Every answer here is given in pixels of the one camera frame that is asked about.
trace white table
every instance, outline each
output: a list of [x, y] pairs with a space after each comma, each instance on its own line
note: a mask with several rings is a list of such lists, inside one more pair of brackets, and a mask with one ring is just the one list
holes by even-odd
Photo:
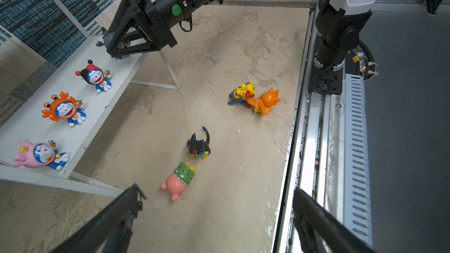
[[[69, 59], [0, 127], [0, 179], [112, 197], [121, 194], [122, 190], [119, 188], [73, 171], [76, 164], [130, 82], [171, 89], [179, 89], [180, 85], [162, 50], [159, 53], [176, 86], [132, 81], [147, 53], [132, 54], [128, 59], [116, 60], [111, 58], [104, 47], [95, 45], [98, 40], [101, 40], [100, 36], [87, 37]], [[94, 85], [75, 75], [76, 71], [81, 71], [87, 66], [88, 60], [92, 60], [93, 64], [102, 70], [111, 71], [109, 81], [112, 88], [108, 92], [98, 93]], [[82, 100], [83, 112], [87, 118], [83, 124], [70, 127], [65, 120], [54, 122], [42, 117], [44, 103], [51, 103], [51, 96], [59, 96], [61, 91], [69, 93], [69, 96], [76, 100]], [[59, 152], [71, 154], [71, 160], [61, 170], [47, 166], [16, 168], [14, 155], [19, 152], [22, 140], [29, 140], [33, 144], [53, 140], [57, 143]], [[69, 177], [82, 182], [69, 180]]]

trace red and black hat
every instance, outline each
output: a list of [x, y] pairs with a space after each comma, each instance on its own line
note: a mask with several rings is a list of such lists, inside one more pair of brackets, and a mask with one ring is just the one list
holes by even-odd
[[98, 68], [98, 67], [96, 67], [95, 65], [93, 65], [93, 64], [92, 64], [92, 60], [88, 60], [87, 62], [88, 62], [87, 67], [86, 67], [85, 69], [82, 69], [81, 71], [75, 72], [75, 74], [78, 75], [78, 76], [81, 75], [82, 78], [83, 78], [87, 83], [92, 84], [92, 85], [96, 85], [96, 84], [94, 84], [94, 83], [89, 82], [89, 76], [88, 76], [89, 71], [91, 71], [91, 70], [100, 70], [100, 71], [103, 73], [103, 76], [104, 76], [104, 72], [103, 72], [103, 70], [101, 70], [100, 68]]

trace yellow toy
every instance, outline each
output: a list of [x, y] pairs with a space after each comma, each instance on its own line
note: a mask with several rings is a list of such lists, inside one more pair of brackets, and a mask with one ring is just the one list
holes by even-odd
[[247, 99], [247, 103], [253, 106], [253, 110], [257, 113], [260, 112], [262, 115], [268, 115], [270, 110], [279, 102], [281, 99], [278, 98], [279, 90], [274, 92], [271, 88], [267, 93], [261, 95], [259, 99]]
[[228, 104], [244, 104], [247, 99], [253, 98], [256, 95], [255, 85], [253, 82], [249, 82], [246, 84], [241, 84], [241, 87], [236, 88], [232, 93], [230, 93], [229, 97], [231, 100]]

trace black tail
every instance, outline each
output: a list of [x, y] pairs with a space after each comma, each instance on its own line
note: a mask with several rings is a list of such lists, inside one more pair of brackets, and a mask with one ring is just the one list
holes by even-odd
[[205, 126], [202, 126], [203, 130], [206, 131], [206, 144], [209, 145], [209, 133]]

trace gold star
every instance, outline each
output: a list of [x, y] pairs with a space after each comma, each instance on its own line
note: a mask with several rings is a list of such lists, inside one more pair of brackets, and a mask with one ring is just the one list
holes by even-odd
[[53, 141], [49, 141], [49, 145], [53, 148], [56, 148], [56, 143]]

